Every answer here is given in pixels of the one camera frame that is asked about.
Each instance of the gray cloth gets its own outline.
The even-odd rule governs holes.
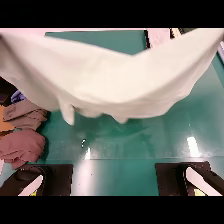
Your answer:
[[[0,141],[0,159],[17,169],[26,162],[36,162],[44,146],[45,137],[33,130],[13,132]]]
[[[3,121],[11,123],[15,128],[36,130],[41,122],[46,121],[47,111],[24,99],[4,109]]]

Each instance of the white fabric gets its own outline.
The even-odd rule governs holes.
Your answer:
[[[209,67],[223,28],[196,29],[134,56],[75,41],[1,33],[0,75],[30,101],[119,122],[166,113]]]

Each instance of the green table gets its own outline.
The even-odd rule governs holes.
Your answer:
[[[129,54],[145,49],[143,31],[46,35]],[[207,160],[224,178],[223,81],[223,64],[216,56],[191,94],[163,116],[119,124],[106,115],[76,114],[75,126],[69,126],[60,112],[51,113],[39,130],[47,145],[38,163],[73,163],[72,195],[158,195],[157,162]],[[0,183],[10,175],[7,167]]]

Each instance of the pile of clothes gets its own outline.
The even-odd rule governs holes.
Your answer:
[[[45,137],[36,130],[47,120],[48,111],[30,102],[19,91],[12,95],[11,102],[13,104],[0,111],[0,122],[14,129],[0,140],[0,160],[17,169],[26,162],[36,162],[42,155]]]

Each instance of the teal tabletop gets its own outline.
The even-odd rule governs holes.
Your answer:
[[[46,36],[128,54],[145,50],[143,31],[57,32]],[[74,164],[72,195],[158,195],[155,163],[209,161],[224,178],[224,67],[216,55],[191,94],[165,115],[119,124],[52,112],[38,130],[47,139],[39,164]],[[12,173],[5,164],[0,184]]]

